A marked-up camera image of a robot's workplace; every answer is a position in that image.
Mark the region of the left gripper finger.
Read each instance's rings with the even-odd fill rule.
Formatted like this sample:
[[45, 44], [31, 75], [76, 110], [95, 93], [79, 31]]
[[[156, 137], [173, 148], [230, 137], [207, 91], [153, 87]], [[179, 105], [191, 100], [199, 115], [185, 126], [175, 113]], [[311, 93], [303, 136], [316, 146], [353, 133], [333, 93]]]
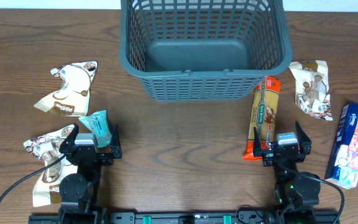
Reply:
[[71, 133], [66, 137], [66, 139], [61, 143], [59, 151], [60, 153], [72, 153], [75, 149], [75, 139], [79, 133], [79, 127], [77, 124], [74, 124], [74, 127]]
[[114, 159], [121, 159], [122, 158], [122, 148], [121, 143], [119, 140], [119, 125], [115, 124], [113, 131], [111, 133], [111, 140], [109, 143], [111, 148], [112, 157]]

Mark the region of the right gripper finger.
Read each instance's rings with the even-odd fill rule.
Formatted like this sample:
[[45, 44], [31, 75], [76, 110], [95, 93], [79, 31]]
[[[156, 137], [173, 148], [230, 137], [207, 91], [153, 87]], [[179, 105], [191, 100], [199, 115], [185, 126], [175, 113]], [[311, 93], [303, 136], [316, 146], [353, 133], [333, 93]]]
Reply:
[[254, 157], [262, 157], [263, 149], [260, 143], [259, 135], [257, 128], [254, 127], [254, 146], [253, 146], [253, 155]]
[[298, 121], [295, 122], [295, 127], [296, 127], [296, 134], [298, 138], [300, 152], [304, 153], [305, 155], [309, 155], [311, 153], [312, 141], [307, 136], [307, 134], [302, 130]]

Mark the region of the blue tissue multipack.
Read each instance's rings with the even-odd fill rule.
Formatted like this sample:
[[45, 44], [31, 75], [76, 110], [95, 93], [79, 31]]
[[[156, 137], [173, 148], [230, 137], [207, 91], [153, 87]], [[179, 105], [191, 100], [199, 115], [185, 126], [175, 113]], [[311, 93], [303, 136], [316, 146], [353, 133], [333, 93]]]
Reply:
[[345, 189], [358, 183], [358, 105], [342, 109], [325, 180]]

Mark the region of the orange spaghetti packet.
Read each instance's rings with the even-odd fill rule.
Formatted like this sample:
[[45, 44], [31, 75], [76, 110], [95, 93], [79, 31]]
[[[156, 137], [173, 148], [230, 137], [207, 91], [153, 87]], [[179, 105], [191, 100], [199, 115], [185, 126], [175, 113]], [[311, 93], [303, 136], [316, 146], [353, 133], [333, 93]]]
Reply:
[[265, 77], [254, 88], [249, 135], [246, 152], [243, 156], [246, 161], [261, 160], [261, 157], [256, 157], [253, 154], [255, 139], [254, 128], [257, 129], [262, 149], [268, 149], [270, 147], [270, 142], [273, 141], [280, 87], [280, 80], [274, 77]]

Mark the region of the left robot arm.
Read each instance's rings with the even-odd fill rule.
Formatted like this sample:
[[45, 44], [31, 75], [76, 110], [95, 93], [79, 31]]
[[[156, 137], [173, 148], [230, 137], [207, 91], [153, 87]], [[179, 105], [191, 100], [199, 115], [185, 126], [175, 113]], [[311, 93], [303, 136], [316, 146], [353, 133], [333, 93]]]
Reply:
[[60, 145], [68, 162], [77, 167], [74, 174], [63, 178], [59, 186], [62, 198], [59, 223], [109, 223], [108, 210], [97, 206], [101, 168], [111, 166], [122, 157], [119, 126], [112, 129], [109, 152], [97, 152], [97, 139], [93, 133], [79, 133], [78, 125]]

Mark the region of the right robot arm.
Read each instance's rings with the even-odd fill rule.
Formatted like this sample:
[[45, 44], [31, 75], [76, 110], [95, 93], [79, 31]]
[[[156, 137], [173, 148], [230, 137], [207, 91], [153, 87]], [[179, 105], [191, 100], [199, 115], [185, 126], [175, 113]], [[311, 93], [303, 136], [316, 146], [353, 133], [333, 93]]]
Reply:
[[297, 164], [311, 152], [312, 141], [295, 123], [296, 132], [279, 134], [277, 141], [263, 149], [254, 128], [253, 153], [261, 157], [265, 167], [272, 166], [275, 177], [275, 198], [280, 205], [265, 211], [264, 223], [316, 223], [314, 207], [319, 204], [320, 183], [316, 175], [299, 172]]

